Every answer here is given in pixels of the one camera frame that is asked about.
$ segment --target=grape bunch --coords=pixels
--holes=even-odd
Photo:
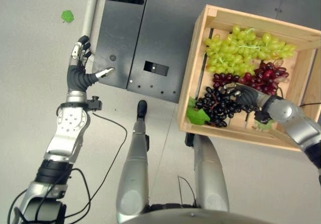
[[[242,110],[250,113],[258,111],[257,107],[244,106],[230,100],[230,96],[222,87],[206,87],[206,93],[203,98],[199,98],[196,102],[196,108],[203,109],[210,117],[210,121],[206,124],[218,128],[226,127],[224,121],[227,117],[233,118],[235,113],[240,113]]]
[[[244,76],[246,72],[254,75],[255,65],[252,59],[282,59],[293,56],[295,46],[286,44],[269,33],[257,38],[253,28],[241,31],[234,26],[233,31],[224,40],[216,34],[206,39],[208,56],[207,70],[215,73],[231,73]]]
[[[213,74],[213,87],[223,87],[225,84],[231,83],[231,82],[238,82],[240,79],[239,75],[232,75],[231,73],[228,74]]]
[[[275,95],[278,84],[283,81],[289,81],[287,78],[289,73],[286,72],[285,67],[281,67],[282,63],[283,60],[277,60],[274,63],[261,61],[260,67],[254,70],[254,75],[247,72],[238,82],[263,93]]]

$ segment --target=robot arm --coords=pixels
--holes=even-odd
[[[290,138],[321,170],[321,127],[304,116],[300,107],[279,96],[269,96],[239,83],[227,84],[225,88],[230,89],[238,103],[261,108],[255,113],[256,120],[266,122],[273,119],[281,124]]]
[[[57,130],[47,147],[36,178],[30,183],[19,211],[15,211],[15,224],[23,223],[23,218],[63,223],[66,206],[57,199],[65,195],[67,180],[82,146],[83,134],[89,126],[87,111],[101,109],[98,97],[87,100],[86,90],[115,70],[106,68],[86,74],[85,65],[91,55],[87,51],[90,47],[88,41],[87,36],[81,37],[72,50],[67,73],[67,100],[60,105]]]

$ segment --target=green leaf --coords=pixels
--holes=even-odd
[[[187,107],[191,107],[194,108],[196,104],[196,99],[193,99],[192,97],[189,98],[189,103],[187,105]]]
[[[72,14],[71,10],[66,10],[61,13],[61,19],[69,23],[74,20],[74,15]]]
[[[211,120],[202,109],[195,110],[194,108],[187,108],[186,116],[194,125],[203,125],[205,124],[205,121]]]
[[[270,130],[272,128],[272,123],[274,123],[273,120],[269,120],[267,124],[262,124],[259,121],[255,121],[255,124],[258,126],[260,130]]]

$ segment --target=white floor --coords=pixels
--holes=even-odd
[[[80,37],[86,1],[0,0],[1,223],[13,198],[34,179],[56,130],[55,110],[65,100],[69,54]],[[103,3],[99,0],[91,39],[94,48]],[[60,19],[67,9],[75,16],[69,24]],[[194,186],[194,153],[184,144],[185,133],[178,130],[177,105],[99,83],[88,90],[91,95],[103,101],[99,114],[123,124],[129,138],[81,223],[115,223],[117,185],[140,99],[148,102],[150,202],[180,202],[177,175]],[[92,116],[75,165],[85,172],[91,193],[123,138],[121,128]],[[317,171],[304,154],[217,138],[212,141],[223,164],[232,212],[277,224],[319,223]],[[182,186],[184,202],[192,203],[187,185]],[[77,174],[69,181],[64,202],[68,213],[86,203],[85,188]]]

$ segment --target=wooden crate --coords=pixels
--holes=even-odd
[[[299,149],[277,123],[274,123],[272,129],[268,131],[255,130],[253,128],[254,113],[250,114],[247,122],[245,122],[246,113],[235,114],[226,128],[194,125],[186,117],[189,97],[204,96],[205,86],[212,86],[213,74],[204,69],[206,64],[204,40],[209,37],[211,29],[214,30],[213,35],[218,33],[222,38],[232,31],[234,25],[239,25],[241,28],[254,28],[258,37],[269,32],[286,43],[296,45],[297,49],[293,57],[286,59],[283,64],[290,74],[290,82],[279,85],[283,90],[284,98],[297,105],[321,101],[320,31],[206,5],[196,20],[190,45],[177,116],[180,130],[298,151]],[[303,111],[317,121],[321,105],[307,105],[303,107]]]

